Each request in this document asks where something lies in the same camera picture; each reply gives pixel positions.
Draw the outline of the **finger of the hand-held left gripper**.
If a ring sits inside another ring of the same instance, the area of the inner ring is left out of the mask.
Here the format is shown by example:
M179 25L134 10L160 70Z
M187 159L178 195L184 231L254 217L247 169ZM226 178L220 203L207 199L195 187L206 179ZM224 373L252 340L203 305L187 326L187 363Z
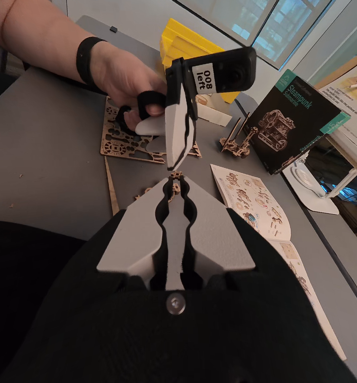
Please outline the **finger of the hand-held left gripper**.
M186 156L192 150L196 140L196 120L193 120L190 115L185 116L185 134L184 134L184 150L180 157L180 165L185 160Z
M166 107L166 155L167 169L176 171L188 154L186 135L186 97L180 86L180 102Z

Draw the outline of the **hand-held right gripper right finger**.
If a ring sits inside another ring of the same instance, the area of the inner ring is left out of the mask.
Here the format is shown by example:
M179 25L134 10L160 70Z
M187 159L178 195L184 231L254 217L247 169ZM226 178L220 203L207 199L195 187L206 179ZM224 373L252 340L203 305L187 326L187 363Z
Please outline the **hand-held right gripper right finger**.
M214 275L253 270L249 254L224 204L186 176L180 177L185 231L182 257L182 285L186 290L202 289Z

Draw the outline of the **small wooden model sub-assembly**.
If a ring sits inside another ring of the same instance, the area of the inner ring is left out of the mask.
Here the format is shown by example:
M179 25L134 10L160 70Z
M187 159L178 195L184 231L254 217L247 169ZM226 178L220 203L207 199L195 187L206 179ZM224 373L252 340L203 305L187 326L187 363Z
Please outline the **small wooden model sub-assembly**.
M145 189L144 194L146 194L151 189L152 189L152 187ZM170 199L168 200L168 203L171 203L171 201L174 199L174 197L178 194L180 194L180 186L178 185L178 183L173 183L172 195L171 195ZM140 197L141 197L140 195L135 196L135 200L138 200Z

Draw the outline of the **person's left forearm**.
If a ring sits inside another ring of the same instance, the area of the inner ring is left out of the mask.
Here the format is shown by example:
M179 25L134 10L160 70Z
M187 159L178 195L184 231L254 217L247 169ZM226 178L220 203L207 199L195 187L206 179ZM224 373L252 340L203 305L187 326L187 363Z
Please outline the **person's left forearm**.
M89 32L47 0L0 0L0 47L24 62L82 82L76 54Z

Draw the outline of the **laser-cut wooden parts sheet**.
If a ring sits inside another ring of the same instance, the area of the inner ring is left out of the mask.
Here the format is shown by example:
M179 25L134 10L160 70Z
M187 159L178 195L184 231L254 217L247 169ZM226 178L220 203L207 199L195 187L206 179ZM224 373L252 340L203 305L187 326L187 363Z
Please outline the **laser-cut wooden parts sheet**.
M118 112L119 108L107 96L100 153L105 156L165 164L166 153L164 151L149 152L146 149L153 140L152 136L129 135L120 129L119 124L115 121Z

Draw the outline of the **black model kit box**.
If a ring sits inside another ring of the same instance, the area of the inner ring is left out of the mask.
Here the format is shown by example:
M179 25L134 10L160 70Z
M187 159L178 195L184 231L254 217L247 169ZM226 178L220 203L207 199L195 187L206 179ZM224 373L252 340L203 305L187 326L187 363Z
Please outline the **black model kit box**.
M310 150L351 116L287 69L247 121L251 147L270 175Z

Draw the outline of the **white cardboard piece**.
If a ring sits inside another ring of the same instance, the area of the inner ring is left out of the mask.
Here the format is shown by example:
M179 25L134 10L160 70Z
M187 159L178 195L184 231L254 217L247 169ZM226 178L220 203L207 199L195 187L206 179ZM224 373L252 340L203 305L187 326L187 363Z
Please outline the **white cardboard piece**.
M198 117L211 123L226 127L232 116L230 115L230 105L226 103L221 95L197 94L196 104Z

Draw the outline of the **yellow plastic bin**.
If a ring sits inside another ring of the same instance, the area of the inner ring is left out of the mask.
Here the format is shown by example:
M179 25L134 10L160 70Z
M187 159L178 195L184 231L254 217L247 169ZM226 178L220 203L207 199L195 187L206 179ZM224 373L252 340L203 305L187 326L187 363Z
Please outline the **yellow plastic bin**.
M195 31L170 18L160 38L160 56L164 70L178 58L191 59L223 52L224 49Z

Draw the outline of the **illustrated instruction booklet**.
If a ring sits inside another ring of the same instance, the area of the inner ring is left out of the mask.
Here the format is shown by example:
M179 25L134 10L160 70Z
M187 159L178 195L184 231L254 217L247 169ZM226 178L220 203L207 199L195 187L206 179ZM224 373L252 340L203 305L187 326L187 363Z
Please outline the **illustrated instruction booklet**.
M305 291L329 342L341 360L347 360L317 298L300 255L290 241L291 227L281 206L260 178L214 164L210 167L226 207L238 213L281 255Z

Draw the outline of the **long thin wooden strip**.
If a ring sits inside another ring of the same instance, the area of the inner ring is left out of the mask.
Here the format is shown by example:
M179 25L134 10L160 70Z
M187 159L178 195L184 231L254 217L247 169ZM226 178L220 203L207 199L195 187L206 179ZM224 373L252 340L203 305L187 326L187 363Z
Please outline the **long thin wooden strip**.
M120 209L119 209L117 196L116 196L115 189L114 189L114 184L112 181L112 177L111 177L111 173L110 173L110 169L109 169L109 165L108 165L108 161L107 161L107 156L104 156L104 159L105 159L105 168L106 168L106 173L107 173L107 181L108 181L108 186L109 186L111 208L112 208L112 213L114 216L119 212Z

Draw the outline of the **black wristband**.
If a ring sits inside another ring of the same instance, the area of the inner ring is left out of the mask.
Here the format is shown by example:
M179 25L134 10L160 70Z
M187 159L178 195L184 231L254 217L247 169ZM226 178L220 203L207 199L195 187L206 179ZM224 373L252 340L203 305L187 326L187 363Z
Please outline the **black wristband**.
M82 40L79 44L76 54L76 69L82 80L82 83L79 83L79 87L86 89L104 96L108 94L102 91L94 82L94 79L90 70L91 62L91 51L93 47L99 42L106 42L104 39L100 39L96 36L90 36Z

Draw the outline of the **white tablet stand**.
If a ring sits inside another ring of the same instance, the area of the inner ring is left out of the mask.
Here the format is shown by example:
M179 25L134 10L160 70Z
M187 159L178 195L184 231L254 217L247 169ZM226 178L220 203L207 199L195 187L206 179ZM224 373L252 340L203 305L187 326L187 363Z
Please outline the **white tablet stand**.
M282 171L310 211L338 215L338 205L357 207L357 169L333 146L316 146Z

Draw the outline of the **person's dark trousers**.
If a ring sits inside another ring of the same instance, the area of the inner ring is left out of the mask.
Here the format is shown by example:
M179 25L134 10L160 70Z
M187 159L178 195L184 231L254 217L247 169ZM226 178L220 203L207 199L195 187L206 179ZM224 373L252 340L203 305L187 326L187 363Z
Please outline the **person's dark trousers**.
M0 375L54 280L86 241L0 221Z

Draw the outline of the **glass window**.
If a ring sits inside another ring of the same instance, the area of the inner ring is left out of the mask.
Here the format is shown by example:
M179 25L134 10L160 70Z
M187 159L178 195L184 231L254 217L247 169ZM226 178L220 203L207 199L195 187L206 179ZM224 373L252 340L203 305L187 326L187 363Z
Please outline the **glass window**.
M182 7L280 70L330 0L181 0Z

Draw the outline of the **printed instruction sheet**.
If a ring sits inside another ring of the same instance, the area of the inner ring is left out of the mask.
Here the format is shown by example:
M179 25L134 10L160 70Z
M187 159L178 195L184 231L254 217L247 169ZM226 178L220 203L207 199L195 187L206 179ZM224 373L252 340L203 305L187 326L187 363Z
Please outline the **printed instruction sheet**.
M345 136L357 145L357 57L320 81L316 88L351 116L335 136Z

